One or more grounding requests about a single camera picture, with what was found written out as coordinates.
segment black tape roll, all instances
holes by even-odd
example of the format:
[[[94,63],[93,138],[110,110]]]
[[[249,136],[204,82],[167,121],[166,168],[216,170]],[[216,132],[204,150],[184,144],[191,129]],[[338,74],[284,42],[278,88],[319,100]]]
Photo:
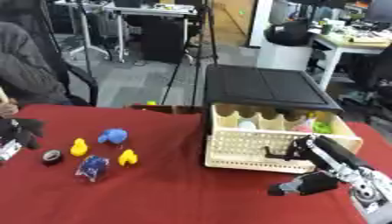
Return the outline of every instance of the black tape roll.
[[[63,154],[59,150],[48,150],[42,156],[42,164],[56,165],[63,161]]]

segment desk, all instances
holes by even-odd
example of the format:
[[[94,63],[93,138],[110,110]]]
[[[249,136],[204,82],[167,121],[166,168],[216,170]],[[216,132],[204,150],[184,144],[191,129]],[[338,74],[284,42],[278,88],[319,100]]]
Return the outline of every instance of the desk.
[[[306,197],[270,197],[269,185],[292,176],[201,166],[200,114],[35,105],[17,116],[45,121],[45,138],[39,140],[40,150],[22,150],[0,168],[2,223],[364,223],[345,185]],[[391,146],[365,124],[349,126],[364,139],[359,156],[392,175]],[[138,153],[138,165],[120,167],[121,152],[96,142],[113,127],[130,131],[128,146]],[[102,181],[90,184],[74,176],[82,160],[69,154],[76,137],[86,138],[89,154],[111,158]],[[48,149],[64,151],[65,162],[49,168],[40,164]]]
[[[123,15],[139,15],[139,16],[154,16],[154,17],[170,17],[170,18],[183,18],[184,19],[184,43],[188,36],[188,18],[187,16],[196,16],[197,11],[193,10],[161,10],[151,7],[143,6],[141,8],[123,8],[116,7],[114,3],[109,3],[104,7],[105,11],[114,11],[117,14],[117,30],[118,30],[118,43],[120,47],[119,61],[124,62],[124,40],[123,40]]]
[[[383,44],[362,44],[350,43],[347,38],[342,35],[330,34],[328,36],[316,34],[313,41],[319,42],[321,45],[326,46],[332,50],[331,56],[326,59],[326,66],[323,77],[320,82],[320,87],[326,90],[329,82],[333,76],[336,65],[338,65],[342,53],[361,53],[361,54],[379,54],[390,43]]]
[[[74,32],[76,24],[75,24],[75,19],[74,19],[74,10],[73,10],[73,8],[77,9],[78,8],[78,4],[77,3],[68,3],[68,2],[66,2],[66,0],[59,0],[59,1],[56,1],[54,4],[56,4],[56,5],[63,5],[63,6],[67,6],[68,7],[69,15],[71,17],[73,32]],[[104,5],[105,5],[105,3],[101,3],[101,4],[83,3],[83,6],[85,8],[89,8],[89,9],[92,9],[92,10],[100,9]],[[88,30],[88,19],[87,19],[86,15],[84,13],[80,13],[80,19],[81,19],[81,29],[83,31],[83,38],[87,42],[87,48],[96,50],[99,53],[103,53],[107,58],[109,58],[109,53],[107,51],[99,48],[98,46],[95,46],[95,45],[91,44],[90,32]],[[85,50],[84,46],[80,46],[80,47],[72,50],[69,54],[73,58],[76,53],[84,52],[84,50]]]

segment light stand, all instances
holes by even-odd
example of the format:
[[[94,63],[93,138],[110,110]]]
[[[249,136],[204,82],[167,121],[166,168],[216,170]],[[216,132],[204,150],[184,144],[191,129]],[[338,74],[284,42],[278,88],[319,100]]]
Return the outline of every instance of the light stand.
[[[196,94],[197,94],[197,86],[198,86],[198,81],[199,81],[199,76],[200,76],[200,67],[201,67],[201,54],[203,51],[203,46],[204,46],[204,28],[206,24],[206,17],[208,17],[208,23],[209,23],[209,29],[210,29],[210,35],[211,35],[211,44],[213,48],[213,64],[215,66],[218,65],[218,54],[216,51],[216,42],[215,42],[215,31],[214,31],[214,15],[213,15],[213,10],[211,7],[208,5],[207,0],[203,3],[203,6],[201,8],[201,31],[199,34],[199,46],[198,46],[198,52],[196,56],[196,72],[195,72],[195,77],[194,77],[194,83],[193,83],[193,93],[192,93],[192,108],[194,108],[195,101],[196,101]],[[189,46],[190,39],[188,38],[186,40],[186,43],[184,45],[184,51],[183,51],[183,56],[186,55],[186,48]],[[171,79],[169,83],[166,86],[166,91],[164,93],[164,98],[161,101],[161,105],[164,105],[167,99],[167,96],[172,88],[172,84],[177,76],[177,73],[179,71],[179,67],[181,65],[181,60],[179,63],[176,65],[176,68],[174,69],[174,72],[171,76]]]

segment red tablecloth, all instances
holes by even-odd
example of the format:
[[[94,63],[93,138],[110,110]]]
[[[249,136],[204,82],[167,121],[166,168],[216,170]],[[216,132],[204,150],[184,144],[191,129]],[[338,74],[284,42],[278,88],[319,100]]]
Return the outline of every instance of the red tablecloth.
[[[23,150],[0,169],[1,223],[363,223],[345,187],[307,197],[270,197],[269,185],[292,176],[203,167],[200,115],[32,106],[19,116],[45,121],[45,137],[41,150]],[[365,140],[360,157],[391,175],[390,146],[368,126],[350,126]],[[130,133],[127,146],[140,158],[134,167],[120,167],[121,150],[97,143],[103,130],[117,127]],[[111,158],[102,181],[74,176],[82,158],[68,150],[76,137],[87,140],[89,154]],[[63,150],[65,162],[43,166],[41,154],[49,149]]]

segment dark jacket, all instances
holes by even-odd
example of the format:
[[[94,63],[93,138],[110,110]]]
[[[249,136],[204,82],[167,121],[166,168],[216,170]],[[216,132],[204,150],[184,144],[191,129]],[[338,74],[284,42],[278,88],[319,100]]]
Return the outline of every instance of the dark jacket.
[[[0,22],[0,86],[22,105],[68,102],[32,38],[12,23]]]

